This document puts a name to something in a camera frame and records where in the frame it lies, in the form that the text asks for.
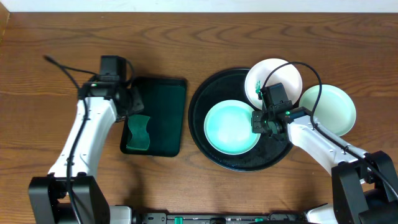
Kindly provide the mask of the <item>green sponge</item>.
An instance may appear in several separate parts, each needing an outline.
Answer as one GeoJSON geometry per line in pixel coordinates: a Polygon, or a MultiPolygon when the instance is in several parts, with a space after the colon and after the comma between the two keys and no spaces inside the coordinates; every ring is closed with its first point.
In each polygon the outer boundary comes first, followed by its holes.
{"type": "Polygon", "coordinates": [[[149,116],[135,114],[129,117],[127,126],[131,133],[126,147],[130,150],[146,151],[150,146],[150,136],[147,132],[149,116]]]}

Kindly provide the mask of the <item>mint green plate front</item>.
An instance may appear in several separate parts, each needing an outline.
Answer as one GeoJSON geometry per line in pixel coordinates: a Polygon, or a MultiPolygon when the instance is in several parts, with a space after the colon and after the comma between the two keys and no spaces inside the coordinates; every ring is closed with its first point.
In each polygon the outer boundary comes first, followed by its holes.
{"type": "Polygon", "coordinates": [[[238,100],[224,100],[214,105],[205,116],[205,137],[218,152],[230,156],[250,151],[261,135],[252,132],[254,109],[238,100]]]}

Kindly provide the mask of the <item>mint green plate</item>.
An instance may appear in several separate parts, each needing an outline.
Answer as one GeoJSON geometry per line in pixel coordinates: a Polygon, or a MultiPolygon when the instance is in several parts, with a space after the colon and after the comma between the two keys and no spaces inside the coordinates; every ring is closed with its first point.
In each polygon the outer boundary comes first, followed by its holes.
{"type": "Polygon", "coordinates": [[[315,117],[324,127],[343,136],[353,128],[356,115],[354,102],[346,92],[333,85],[322,85],[315,117]]]}
{"type": "Polygon", "coordinates": [[[254,109],[238,100],[224,100],[214,105],[205,116],[205,137],[218,152],[230,156],[250,151],[261,135],[252,132],[254,109]]]}

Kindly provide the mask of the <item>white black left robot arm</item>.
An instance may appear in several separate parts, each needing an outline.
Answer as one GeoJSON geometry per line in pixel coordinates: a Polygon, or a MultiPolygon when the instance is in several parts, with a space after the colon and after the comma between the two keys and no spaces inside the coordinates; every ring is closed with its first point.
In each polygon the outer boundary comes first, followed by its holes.
{"type": "Polygon", "coordinates": [[[96,176],[106,137],[139,99],[124,75],[97,75],[78,90],[75,121],[62,153],[45,177],[29,184],[36,223],[140,223],[126,205],[110,206],[96,176]]]}

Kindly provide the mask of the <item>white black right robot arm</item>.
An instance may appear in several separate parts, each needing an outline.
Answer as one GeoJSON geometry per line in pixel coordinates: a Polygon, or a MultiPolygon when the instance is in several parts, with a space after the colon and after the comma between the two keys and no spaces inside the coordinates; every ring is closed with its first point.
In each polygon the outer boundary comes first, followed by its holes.
{"type": "Polygon", "coordinates": [[[283,137],[330,175],[333,202],[305,212],[309,223],[397,223],[397,173],[382,151],[355,147],[304,108],[252,112],[252,131],[283,137]]]}

